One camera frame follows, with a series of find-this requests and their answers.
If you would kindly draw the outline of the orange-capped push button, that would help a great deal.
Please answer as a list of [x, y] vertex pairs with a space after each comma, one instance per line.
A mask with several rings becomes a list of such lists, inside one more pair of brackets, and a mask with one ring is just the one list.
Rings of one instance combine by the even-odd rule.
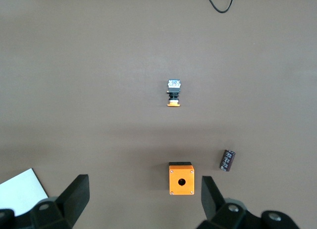
[[168, 107], [179, 107], [179, 94], [181, 92], [181, 81], [180, 79], [169, 79], [167, 82], [167, 91], [169, 95]]

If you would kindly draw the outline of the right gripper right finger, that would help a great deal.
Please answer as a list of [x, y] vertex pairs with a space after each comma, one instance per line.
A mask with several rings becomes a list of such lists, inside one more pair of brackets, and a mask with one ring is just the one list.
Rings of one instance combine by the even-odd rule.
[[201, 202], [206, 215], [197, 229], [263, 229], [259, 217], [239, 200], [225, 199], [211, 176], [203, 176]]

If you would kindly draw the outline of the orange button enclosure box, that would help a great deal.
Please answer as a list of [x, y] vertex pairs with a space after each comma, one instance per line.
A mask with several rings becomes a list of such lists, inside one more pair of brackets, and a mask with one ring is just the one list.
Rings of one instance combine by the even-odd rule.
[[195, 169], [191, 162], [169, 162], [170, 195], [195, 194]]

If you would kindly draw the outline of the white drawer cabinet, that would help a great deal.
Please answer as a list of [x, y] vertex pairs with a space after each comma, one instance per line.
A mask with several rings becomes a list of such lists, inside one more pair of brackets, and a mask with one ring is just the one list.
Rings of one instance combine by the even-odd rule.
[[32, 168], [0, 184], [0, 209], [11, 209], [16, 216], [27, 213], [47, 198]]

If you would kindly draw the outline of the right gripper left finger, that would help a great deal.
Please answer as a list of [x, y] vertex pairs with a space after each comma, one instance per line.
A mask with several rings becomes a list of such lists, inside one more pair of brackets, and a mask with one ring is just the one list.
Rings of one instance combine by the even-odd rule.
[[31, 210], [32, 227], [73, 229], [89, 199], [89, 176], [78, 175], [56, 199], [41, 201]]

